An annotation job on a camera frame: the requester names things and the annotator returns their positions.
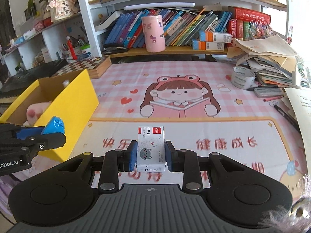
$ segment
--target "red hanging ornament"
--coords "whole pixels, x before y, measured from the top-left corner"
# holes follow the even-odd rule
[[[73,57],[74,60],[77,60],[77,55],[75,54],[75,50],[73,49],[73,45],[70,41],[70,37],[67,37],[67,45],[69,47],[69,50],[70,50],[70,53],[71,53],[71,56]]]

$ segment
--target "pink cup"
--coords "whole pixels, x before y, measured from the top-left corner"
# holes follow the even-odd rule
[[[146,49],[148,52],[165,50],[162,16],[142,17],[142,26],[145,34]]]

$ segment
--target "tape roll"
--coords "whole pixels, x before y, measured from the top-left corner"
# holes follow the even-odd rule
[[[231,75],[231,83],[239,89],[249,89],[255,80],[255,73],[243,66],[235,66]]]

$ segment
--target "gray ribbed panel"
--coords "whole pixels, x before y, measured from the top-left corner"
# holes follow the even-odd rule
[[[244,229],[215,216],[198,195],[178,185],[124,185],[101,195],[94,207],[74,222],[55,227],[16,224],[8,233],[276,233]]]

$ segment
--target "blue cartoon hat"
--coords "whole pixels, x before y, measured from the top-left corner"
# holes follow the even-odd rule
[[[296,174],[295,161],[290,161],[287,164],[286,172],[289,176],[294,176]]]

